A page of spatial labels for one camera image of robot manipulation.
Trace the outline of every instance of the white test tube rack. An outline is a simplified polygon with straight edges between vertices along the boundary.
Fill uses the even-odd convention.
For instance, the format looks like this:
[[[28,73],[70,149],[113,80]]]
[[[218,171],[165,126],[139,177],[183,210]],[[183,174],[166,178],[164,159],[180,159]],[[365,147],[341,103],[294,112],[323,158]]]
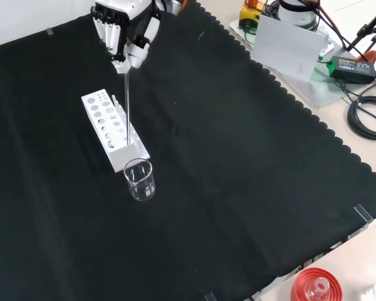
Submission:
[[[131,144],[127,145],[127,121],[124,109],[113,104],[106,90],[82,96],[82,102],[114,171],[124,170],[136,158],[149,159],[144,144],[130,124]]]

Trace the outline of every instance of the power adapter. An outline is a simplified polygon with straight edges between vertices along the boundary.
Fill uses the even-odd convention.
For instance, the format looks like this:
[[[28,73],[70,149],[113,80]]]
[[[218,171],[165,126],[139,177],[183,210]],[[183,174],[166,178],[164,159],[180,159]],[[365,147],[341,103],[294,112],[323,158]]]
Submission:
[[[346,83],[372,83],[376,79],[375,67],[366,61],[333,56],[327,65],[329,76]]]

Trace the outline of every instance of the metal stand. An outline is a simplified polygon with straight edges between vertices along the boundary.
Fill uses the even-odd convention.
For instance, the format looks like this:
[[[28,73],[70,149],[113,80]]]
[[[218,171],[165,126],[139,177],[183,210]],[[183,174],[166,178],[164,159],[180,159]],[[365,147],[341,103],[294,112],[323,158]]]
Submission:
[[[355,40],[348,46],[347,50],[352,50],[364,37],[366,37],[368,34],[376,33],[376,17],[369,23],[362,26],[362,28],[358,31],[357,37]],[[372,47],[376,44],[376,36],[372,38],[372,44],[369,46],[368,50],[371,50]]]

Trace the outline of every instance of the robotic hand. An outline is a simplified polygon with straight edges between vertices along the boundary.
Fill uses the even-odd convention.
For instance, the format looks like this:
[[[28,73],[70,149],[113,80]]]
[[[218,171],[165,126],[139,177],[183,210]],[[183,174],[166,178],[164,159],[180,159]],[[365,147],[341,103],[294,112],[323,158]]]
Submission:
[[[160,11],[178,14],[178,0],[96,0],[91,8],[102,45],[119,74],[139,68],[160,26]]]

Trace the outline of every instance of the white cardboard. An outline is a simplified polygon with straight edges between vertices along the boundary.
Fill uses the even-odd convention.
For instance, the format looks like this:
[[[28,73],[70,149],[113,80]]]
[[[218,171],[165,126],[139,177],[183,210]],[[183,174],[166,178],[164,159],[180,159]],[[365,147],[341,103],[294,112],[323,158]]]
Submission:
[[[309,81],[324,43],[320,34],[262,15],[251,59],[283,75]]]

